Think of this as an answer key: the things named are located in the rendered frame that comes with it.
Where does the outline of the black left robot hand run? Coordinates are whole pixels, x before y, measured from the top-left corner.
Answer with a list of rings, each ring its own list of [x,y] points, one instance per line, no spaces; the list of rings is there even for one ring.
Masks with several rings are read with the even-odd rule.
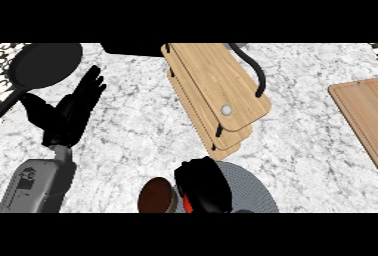
[[[31,93],[21,97],[28,121],[43,130],[43,146],[62,145],[71,148],[78,143],[105,89],[100,68],[93,65],[74,92],[56,106]]]

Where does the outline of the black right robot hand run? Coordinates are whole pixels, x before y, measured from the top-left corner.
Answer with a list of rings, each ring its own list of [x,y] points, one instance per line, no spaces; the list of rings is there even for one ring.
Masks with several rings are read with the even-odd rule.
[[[216,161],[205,156],[183,162],[174,170],[180,197],[186,194],[193,214],[230,213],[232,191]]]

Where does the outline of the red tomato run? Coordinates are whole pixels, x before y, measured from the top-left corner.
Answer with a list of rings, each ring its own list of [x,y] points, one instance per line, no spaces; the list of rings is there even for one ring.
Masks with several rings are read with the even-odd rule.
[[[186,213],[192,213],[193,208],[192,208],[186,194],[183,195],[183,208],[185,208]]]

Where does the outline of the wooden tiered shelf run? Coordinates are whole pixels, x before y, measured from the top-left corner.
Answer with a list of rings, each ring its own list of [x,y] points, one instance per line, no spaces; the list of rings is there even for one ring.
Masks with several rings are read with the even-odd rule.
[[[223,43],[165,43],[167,77],[210,157],[220,161],[239,150],[251,124],[269,113],[263,75],[254,82]],[[230,105],[232,114],[221,114]]]

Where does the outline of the black frying pan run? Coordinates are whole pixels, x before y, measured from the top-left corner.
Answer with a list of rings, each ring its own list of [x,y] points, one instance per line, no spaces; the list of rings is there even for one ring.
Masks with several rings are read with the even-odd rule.
[[[12,86],[9,96],[0,100],[0,117],[29,90],[55,85],[71,75],[81,58],[80,43],[31,43],[24,47],[7,69]]]

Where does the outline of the black appliance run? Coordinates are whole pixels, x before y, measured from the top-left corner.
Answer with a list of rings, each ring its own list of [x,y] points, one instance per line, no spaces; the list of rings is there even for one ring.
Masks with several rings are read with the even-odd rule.
[[[102,43],[102,48],[108,54],[118,55],[136,55],[136,56],[149,56],[161,57],[161,42],[121,42],[121,43]]]

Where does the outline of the wooden cutting board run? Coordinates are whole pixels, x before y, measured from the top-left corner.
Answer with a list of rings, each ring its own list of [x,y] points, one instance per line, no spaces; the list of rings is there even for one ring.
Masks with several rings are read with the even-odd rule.
[[[328,93],[378,168],[378,78],[334,84]]]

